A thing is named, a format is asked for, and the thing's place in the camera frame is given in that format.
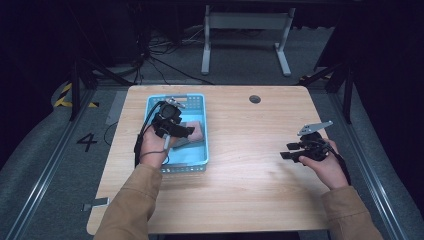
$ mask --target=blue plastic bin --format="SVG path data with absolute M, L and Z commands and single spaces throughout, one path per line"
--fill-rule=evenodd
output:
M 151 95 L 147 99 L 145 117 L 158 101 L 175 98 L 185 108 L 180 108 L 182 122 L 200 121 L 204 141 L 190 143 L 169 151 L 169 161 L 162 165 L 163 173 L 199 172 L 206 170 L 209 161 L 208 126 L 206 122 L 205 96 L 201 93 L 175 94 L 175 95 Z

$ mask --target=forearm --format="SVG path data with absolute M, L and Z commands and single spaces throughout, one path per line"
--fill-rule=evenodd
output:
M 336 240 L 383 239 L 356 190 L 343 187 L 322 196 L 329 227 Z
M 95 239 L 148 239 L 161 181 L 158 169 L 138 165 L 108 206 Z

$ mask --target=hand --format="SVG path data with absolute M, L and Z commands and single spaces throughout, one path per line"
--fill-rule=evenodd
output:
M 333 147 L 334 151 L 338 154 L 337 146 L 334 141 L 326 139 Z M 340 167 L 339 161 L 333 153 L 329 153 L 328 156 L 321 162 L 312 160 L 305 156 L 300 156 L 299 161 L 304 165 L 312 168 L 315 171 L 318 178 L 330 189 L 337 189 L 345 186 L 349 186 L 346 176 Z
M 171 137 L 168 149 L 165 150 L 163 149 L 165 139 L 155 134 L 153 126 L 147 126 L 143 136 L 143 143 L 141 144 L 140 163 L 159 169 L 167 158 L 169 149 L 177 139 L 176 137 Z

